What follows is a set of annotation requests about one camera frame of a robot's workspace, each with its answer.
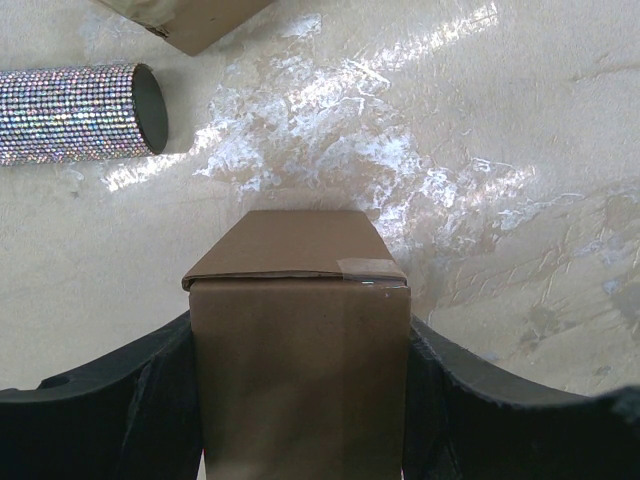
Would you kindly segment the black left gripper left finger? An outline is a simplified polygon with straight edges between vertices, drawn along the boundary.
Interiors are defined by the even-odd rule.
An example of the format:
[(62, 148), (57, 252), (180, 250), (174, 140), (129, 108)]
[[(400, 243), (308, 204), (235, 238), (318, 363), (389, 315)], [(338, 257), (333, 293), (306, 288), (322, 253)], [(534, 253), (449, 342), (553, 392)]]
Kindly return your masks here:
[(187, 313), (33, 390), (1, 392), (4, 479), (194, 479), (201, 455)]

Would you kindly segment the taped cardboard box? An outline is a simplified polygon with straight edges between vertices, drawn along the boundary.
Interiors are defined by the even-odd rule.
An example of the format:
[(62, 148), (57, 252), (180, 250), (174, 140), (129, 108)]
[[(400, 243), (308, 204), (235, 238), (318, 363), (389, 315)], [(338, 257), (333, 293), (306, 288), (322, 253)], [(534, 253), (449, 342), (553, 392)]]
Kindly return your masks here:
[(195, 56), (272, 4), (270, 0), (130, 0), (99, 4)]

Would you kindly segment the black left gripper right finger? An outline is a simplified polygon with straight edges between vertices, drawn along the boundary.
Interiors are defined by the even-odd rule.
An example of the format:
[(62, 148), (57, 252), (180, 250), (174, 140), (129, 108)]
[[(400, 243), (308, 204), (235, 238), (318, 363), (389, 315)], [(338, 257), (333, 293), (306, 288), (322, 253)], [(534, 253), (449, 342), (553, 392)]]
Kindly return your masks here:
[(636, 479), (639, 389), (547, 387), (414, 318), (402, 468), (406, 479)]

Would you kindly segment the small cardboard box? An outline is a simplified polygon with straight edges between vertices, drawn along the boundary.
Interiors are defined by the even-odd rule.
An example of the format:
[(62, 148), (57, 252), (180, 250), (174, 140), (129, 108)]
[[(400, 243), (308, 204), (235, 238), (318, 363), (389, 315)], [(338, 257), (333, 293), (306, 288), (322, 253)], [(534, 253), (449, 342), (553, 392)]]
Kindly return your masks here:
[(210, 479), (397, 479), (411, 290), (358, 211), (252, 211), (184, 276)]

